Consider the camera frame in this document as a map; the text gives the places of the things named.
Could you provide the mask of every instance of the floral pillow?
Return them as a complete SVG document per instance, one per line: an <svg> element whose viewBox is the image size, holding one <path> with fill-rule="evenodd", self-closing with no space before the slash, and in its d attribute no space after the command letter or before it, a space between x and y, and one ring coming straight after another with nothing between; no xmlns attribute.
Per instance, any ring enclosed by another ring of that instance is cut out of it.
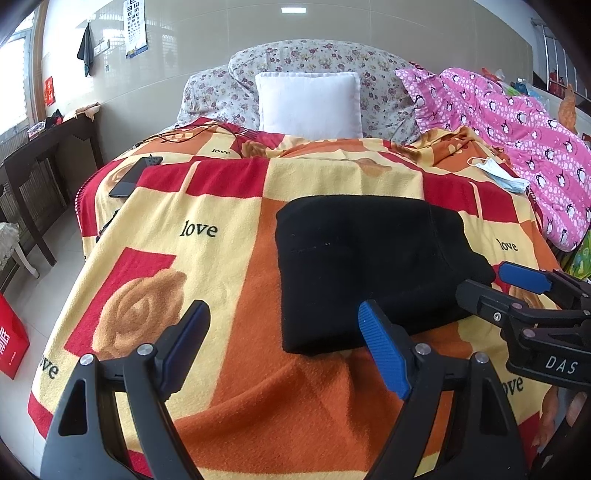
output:
<svg viewBox="0 0 591 480"><path fill-rule="evenodd" d="M258 100L226 67L204 70L187 80L177 125L182 127L200 116L258 130Z"/></svg>
<svg viewBox="0 0 591 480"><path fill-rule="evenodd" d="M413 102L396 77L396 69L410 67L386 51L359 43L328 40L284 40L239 51L230 58L230 74L257 95L259 72L357 72L361 80L361 122L366 137L399 144L420 135Z"/></svg>

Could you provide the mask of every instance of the wall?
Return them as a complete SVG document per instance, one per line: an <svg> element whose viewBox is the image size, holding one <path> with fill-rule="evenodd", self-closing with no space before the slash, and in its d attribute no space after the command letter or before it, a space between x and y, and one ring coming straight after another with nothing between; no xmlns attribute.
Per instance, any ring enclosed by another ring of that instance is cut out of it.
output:
<svg viewBox="0 0 591 480"><path fill-rule="evenodd" d="M486 66L511 78L531 77L531 46L472 0L320 2L296 4L307 13L286 15L281 5L294 4L277 0L145 0L149 49L126 59L122 0L50 0L43 78L53 75L56 104L48 111L101 102L100 141L110 160L175 122L190 74L225 64L243 48L288 38L357 41L436 72ZM95 41L109 38L111 48L85 78L76 53L87 18ZM82 163L73 160L76 181L87 174Z"/></svg>
<svg viewBox="0 0 591 480"><path fill-rule="evenodd" d="M536 11L524 0L475 0L475 2L499 17L530 44L534 58L534 71L545 80L546 65L540 57L544 54L544 40L540 28L531 24L532 18L541 20Z"/></svg>

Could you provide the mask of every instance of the floor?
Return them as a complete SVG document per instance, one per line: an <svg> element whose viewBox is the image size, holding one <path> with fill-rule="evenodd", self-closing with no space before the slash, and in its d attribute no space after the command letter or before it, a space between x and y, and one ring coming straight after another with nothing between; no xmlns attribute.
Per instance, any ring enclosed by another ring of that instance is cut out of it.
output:
<svg viewBox="0 0 591 480"><path fill-rule="evenodd" d="M14 380L0 372L0 437L37 476L45 440L27 414L27 402L47 339L84 265L82 240L72 208L54 223L44 239L57 260L55 266L51 267L35 247L27 258L39 271L39 279L19 268L4 293L25 325L31 346Z"/></svg>

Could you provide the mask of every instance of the eye chart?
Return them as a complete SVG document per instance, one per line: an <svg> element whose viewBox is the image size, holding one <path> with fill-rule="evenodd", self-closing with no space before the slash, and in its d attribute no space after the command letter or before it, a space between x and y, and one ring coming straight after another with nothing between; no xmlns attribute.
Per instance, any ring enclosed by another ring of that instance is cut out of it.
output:
<svg viewBox="0 0 591 480"><path fill-rule="evenodd" d="M131 59L148 49L144 0L125 0L123 2L123 19L125 51L127 58Z"/></svg>

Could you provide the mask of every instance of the smartphone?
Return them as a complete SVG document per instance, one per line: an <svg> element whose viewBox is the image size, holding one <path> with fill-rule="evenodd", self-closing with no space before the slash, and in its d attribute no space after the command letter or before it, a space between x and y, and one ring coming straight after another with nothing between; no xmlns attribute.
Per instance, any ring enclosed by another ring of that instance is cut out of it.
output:
<svg viewBox="0 0 591 480"><path fill-rule="evenodd" d="M126 199L129 197L129 195L135 190L135 185L138 183L138 180L146 167L159 165L162 160L162 157L153 157L152 155L140 158L134 163L134 166L129 169L129 172L123 175L123 178L117 182L117 185L111 189L109 197L119 199Z"/></svg>

